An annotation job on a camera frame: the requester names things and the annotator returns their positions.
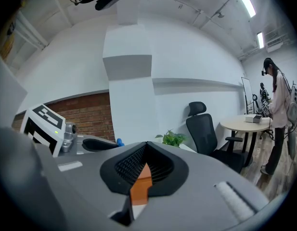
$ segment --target wooden floor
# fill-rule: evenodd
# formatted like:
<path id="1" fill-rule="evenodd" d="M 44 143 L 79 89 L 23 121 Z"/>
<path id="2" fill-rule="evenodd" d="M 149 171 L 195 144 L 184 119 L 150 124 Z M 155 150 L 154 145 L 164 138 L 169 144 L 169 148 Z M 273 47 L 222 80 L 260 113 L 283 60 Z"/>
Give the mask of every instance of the wooden floor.
<path id="1" fill-rule="evenodd" d="M 253 162 L 250 166 L 243 168 L 241 175 L 251 183 L 260 188 L 267 198 L 271 201 L 276 196 L 288 191 L 297 176 L 297 149 L 294 161 L 290 158 L 287 151 L 287 138 L 284 140 L 281 158 L 273 176 L 263 175 L 260 172 L 261 165 L 268 162 L 271 150 L 274 145 L 268 134 L 264 134 L 262 140 L 258 133 L 256 144 L 253 151 Z M 237 133 L 236 137 L 244 138 L 244 133 Z M 249 134 L 247 151 L 250 148 L 252 134 Z M 235 143 L 234 150 L 241 150 L 242 143 Z"/>

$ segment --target potted plant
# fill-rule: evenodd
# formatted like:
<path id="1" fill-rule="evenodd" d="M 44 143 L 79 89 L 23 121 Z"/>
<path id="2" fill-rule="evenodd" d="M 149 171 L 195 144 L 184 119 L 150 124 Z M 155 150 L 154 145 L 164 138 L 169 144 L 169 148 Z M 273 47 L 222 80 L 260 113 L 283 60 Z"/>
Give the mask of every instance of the potted plant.
<path id="1" fill-rule="evenodd" d="M 187 136 L 182 133 L 173 133 L 171 130 L 168 130 L 165 135 L 158 134 L 155 138 L 163 138 L 162 143 L 167 145 L 172 145 L 179 147 L 182 142 L 187 140 Z"/>

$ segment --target woman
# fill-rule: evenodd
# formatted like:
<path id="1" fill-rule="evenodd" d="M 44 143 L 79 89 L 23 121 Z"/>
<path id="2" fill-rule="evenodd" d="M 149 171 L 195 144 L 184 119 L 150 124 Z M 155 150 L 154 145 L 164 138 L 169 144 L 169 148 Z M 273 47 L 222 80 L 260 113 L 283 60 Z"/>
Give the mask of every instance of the woman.
<path id="1" fill-rule="evenodd" d="M 272 127 L 274 127 L 275 134 L 274 147 L 270 154 L 268 163 L 262 165 L 260 171 L 263 174 L 273 175 L 282 153 L 284 131 L 288 122 L 286 113 L 289 105 L 290 95 L 283 73 L 276 66 L 276 64 L 274 64 L 271 58 L 265 59 L 264 68 L 266 72 L 273 77 L 273 101 L 269 106 L 269 112 L 273 118 Z"/>

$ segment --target table leg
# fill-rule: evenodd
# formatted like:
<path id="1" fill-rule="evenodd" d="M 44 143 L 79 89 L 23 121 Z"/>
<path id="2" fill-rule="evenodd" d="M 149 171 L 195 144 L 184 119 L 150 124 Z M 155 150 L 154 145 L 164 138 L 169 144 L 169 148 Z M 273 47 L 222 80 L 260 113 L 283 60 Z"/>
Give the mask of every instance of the table leg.
<path id="1" fill-rule="evenodd" d="M 243 146 L 242 153 L 245 153 L 246 144 L 248 143 L 248 137 L 249 137 L 249 133 L 245 133 L 245 141 L 244 141 L 244 146 Z"/>
<path id="2" fill-rule="evenodd" d="M 236 131 L 232 131 L 231 137 L 235 137 L 235 133 L 236 133 Z M 230 141 L 229 146 L 226 151 L 232 153 L 233 149 L 234 149 L 234 141 Z"/>
<path id="3" fill-rule="evenodd" d="M 254 132 L 252 134 L 252 140 L 251 140 L 250 150 L 249 150 L 248 157 L 246 158 L 246 161 L 245 161 L 245 167 L 249 166 L 252 163 L 252 161 L 253 161 L 252 160 L 252 153 L 253 153 L 254 146 L 255 146 L 256 135 L 257 135 L 257 132 Z"/>

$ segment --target long black hair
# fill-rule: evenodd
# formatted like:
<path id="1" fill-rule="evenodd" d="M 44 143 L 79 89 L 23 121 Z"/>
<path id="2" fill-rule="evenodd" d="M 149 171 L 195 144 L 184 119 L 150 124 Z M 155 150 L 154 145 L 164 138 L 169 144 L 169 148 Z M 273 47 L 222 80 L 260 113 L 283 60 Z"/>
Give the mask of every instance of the long black hair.
<path id="1" fill-rule="evenodd" d="M 277 65 L 273 62 L 273 60 L 271 58 L 266 58 L 264 60 L 264 68 L 265 68 L 266 72 L 268 72 L 268 68 L 270 65 L 272 66 L 272 77 L 273 77 L 273 82 L 272 82 L 273 91 L 272 92 L 275 92 L 277 90 L 278 70 L 280 72 L 281 72 L 281 70 L 277 67 Z"/>

